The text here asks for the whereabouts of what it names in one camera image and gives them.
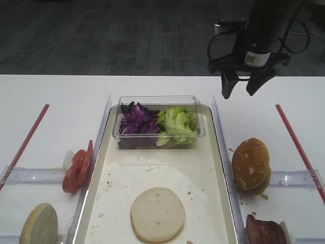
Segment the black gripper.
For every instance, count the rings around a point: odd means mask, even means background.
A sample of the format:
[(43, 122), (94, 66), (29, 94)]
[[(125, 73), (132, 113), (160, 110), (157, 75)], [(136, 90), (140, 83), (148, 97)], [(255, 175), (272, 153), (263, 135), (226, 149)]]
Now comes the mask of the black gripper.
[[(212, 44), (217, 38), (234, 36), (230, 54), (212, 57)], [(228, 99), (239, 81), (248, 81), (246, 91), (253, 96), (267, 81), (274, 78), (277, 65), (287, 66), (290, 57), (286, 53), (273, 52), (270, 43), (252, 42), (246, 28), (237, 33), (215, 34), (208, 44), (208, 70), (221, 75), (221, 94)]]

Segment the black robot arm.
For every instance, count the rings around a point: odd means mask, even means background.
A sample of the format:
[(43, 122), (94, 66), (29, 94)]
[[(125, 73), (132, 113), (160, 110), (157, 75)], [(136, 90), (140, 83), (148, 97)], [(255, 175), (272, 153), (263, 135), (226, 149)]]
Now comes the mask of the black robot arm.
[[(228, 99), (235, 85), (242, 81), (240, 73), (249, 78), (246, 91), (253, 96), (267, 81), (276, 76), (276, 65), (288, 65), (295, 51), (286, 45), (292, 24), (307, 1), (301, 1), (291, 18), (287, 18), (290, 1), (254, 1), (247, 21), (218, 23), (218, 31), (207, 47), (208, 70), (221, 76), (221, 94)], [(222, 35), (236, 36), (230, 54), (211, 56), (214, 40)]]

